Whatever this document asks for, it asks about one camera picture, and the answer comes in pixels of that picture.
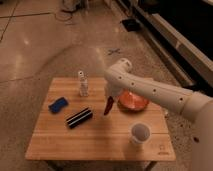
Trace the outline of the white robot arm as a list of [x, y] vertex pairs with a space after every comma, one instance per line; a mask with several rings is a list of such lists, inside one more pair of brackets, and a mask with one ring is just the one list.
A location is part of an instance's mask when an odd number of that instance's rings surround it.
[[132, 64], [119, 59], [104, 72], [107, 81], [107, 115], [114, 101], [126, 89], [181, 115], [195, 124], [190, 171], [213, 171], [213, 97], [131, 74]]

